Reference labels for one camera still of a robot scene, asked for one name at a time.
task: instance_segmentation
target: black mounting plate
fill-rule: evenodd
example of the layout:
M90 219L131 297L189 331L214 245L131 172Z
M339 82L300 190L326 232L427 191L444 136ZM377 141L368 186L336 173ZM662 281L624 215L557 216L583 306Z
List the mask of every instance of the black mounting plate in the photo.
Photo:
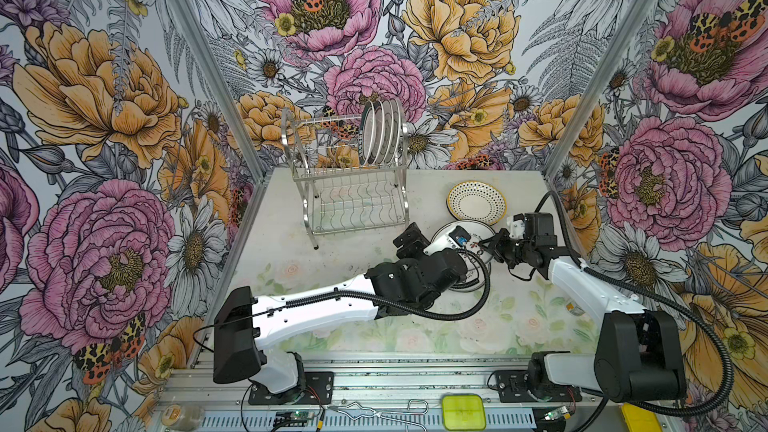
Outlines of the black mounting plate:
M306 372L306 386L312 387L320 396L320 403L328 405L333 396L333 372ZM294 404L298 405L317 405L317 399L312 394L302 392L301 396ZM264 386L251 389L248 397L249 405L280 405L280 399L274 396L269 389Z
M496 387L498 388L498 399L503 404L509 404L512 402L548 402L549 400L542 400L534 398L528 392L528 386L525 383L525 375L528 372L526 370L496 370L493 373L493 377L496 379ZM578 387L569 387L567 385L552 385L544 389L546 395L551 397L553 402L570 402L571 391L573 395L573 401L581 402L581 391Z

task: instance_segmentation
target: plate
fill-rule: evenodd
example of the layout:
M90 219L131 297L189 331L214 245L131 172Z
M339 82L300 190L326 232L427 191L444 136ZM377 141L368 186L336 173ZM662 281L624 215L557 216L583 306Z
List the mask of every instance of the plate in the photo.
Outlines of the plate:
M435 235L432 236L432 240L434 241L438 235L444 234L446 231L451 230L455 226L461 226L464 228L464 230L467 231L469 235L472 236L472 239L469 240L467 245L464 246L467 250L470 252L474 252L475 254L480 255L480 260L483 261L483 263L486 264L488 267L488 271L491 270L491 262L493 260L493 255L489 254L488 252L484 252L482 249L480 249L480 246L478 245L478 242L481 240L485 240L486 238L491 238L495 235L496 232L488 226L487 224L483 222L479 222L476 220L457 220L455 222L451 222L450 224L446 224L445 226L442 226L440 230L436 232ZM471 259L466 257L465 255L462 255L464 258L464 262L467 264L467 280L466 282L470 282L473 279L478 280L478 284L476 286L472 286L470 288L463 288L463 289L452 289L456 290L457 292L472 292L485 284L485 277L483 277L482 271L478 269L478 266L472 262Z
M459 220L470 219L493 225L507 213L507 201L495 187L485 182L457 184L448 193L448 211Z

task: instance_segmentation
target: dish rack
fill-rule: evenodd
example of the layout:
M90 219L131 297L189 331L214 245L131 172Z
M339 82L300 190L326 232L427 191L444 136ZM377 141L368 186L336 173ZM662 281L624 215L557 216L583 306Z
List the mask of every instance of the dish rack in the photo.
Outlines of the dish rack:
M398 100L368 102L359 115L326 108L303 120L283 109L281 141L315 250L317 235L408 223L404 117ZM305 133L294 134L304 127L317 136L312 144L299 140Z

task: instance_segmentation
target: polka dot plate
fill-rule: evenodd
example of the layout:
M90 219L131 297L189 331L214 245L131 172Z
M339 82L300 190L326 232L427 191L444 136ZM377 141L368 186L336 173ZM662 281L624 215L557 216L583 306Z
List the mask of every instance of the polka dot plate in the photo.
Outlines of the polka dot plate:
M448 193L448 211L458 220L478 220L493 225L507 213L507 201L495 187L484 182L457 184Z

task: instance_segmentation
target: yellow object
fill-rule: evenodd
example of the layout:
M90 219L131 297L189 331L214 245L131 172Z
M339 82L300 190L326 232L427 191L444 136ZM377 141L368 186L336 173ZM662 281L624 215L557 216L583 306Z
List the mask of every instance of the yellow object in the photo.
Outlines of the yellow object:
M446 430L485 430L485 407L479 395L442 398L442 424Z
M629 432L662 432L656 414L635 407L632 404L621 406L621 413L627 423Z

